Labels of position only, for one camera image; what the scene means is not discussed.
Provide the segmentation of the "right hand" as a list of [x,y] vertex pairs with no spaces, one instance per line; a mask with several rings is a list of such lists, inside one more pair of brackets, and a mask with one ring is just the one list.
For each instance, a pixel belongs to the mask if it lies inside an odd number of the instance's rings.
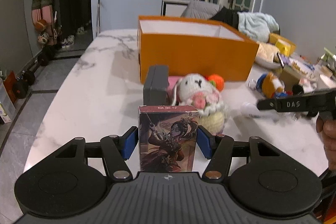
[[316,131],[321,135],[329,170],[336,169],[336,123],[335,120],[323,121],[318,116]]

